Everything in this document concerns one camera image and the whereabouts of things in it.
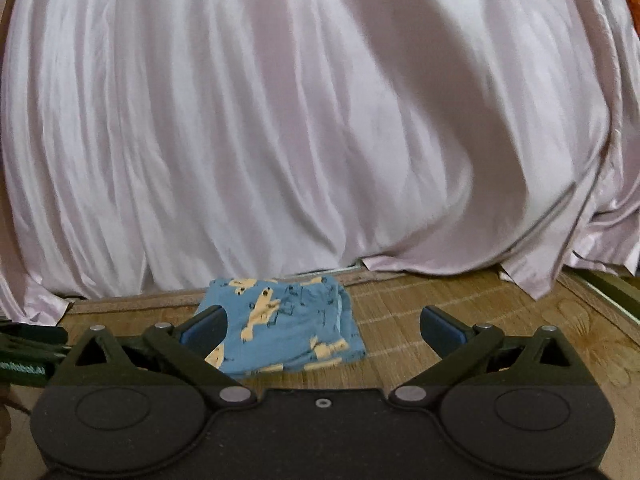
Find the blue pants with yellow vehicles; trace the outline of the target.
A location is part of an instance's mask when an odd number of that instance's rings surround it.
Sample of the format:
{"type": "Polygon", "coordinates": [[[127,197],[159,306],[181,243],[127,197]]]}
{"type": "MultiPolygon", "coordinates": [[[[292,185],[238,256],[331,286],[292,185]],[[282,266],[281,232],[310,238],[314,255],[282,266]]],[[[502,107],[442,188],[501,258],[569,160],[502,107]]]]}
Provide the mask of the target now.
{"type": "Polygon", "coordinates": [[[221,307],[226,336],[205,361],[233,378],[320,370],[363,359],[349,294],[332,276],[299,283],[215,280],[198,305],[221,307]]]}

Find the pink satin bed sheet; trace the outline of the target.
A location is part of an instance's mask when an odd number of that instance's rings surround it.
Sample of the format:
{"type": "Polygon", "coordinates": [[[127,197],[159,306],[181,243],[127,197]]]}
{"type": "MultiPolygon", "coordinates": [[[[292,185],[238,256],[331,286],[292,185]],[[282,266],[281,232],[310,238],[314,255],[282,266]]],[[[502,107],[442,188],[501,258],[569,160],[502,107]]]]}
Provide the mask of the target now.
{"type": "Polygon", "coordinates": [[[625,0],[6,0],[1,313],[362,263],[639,265],[625,0]]]}

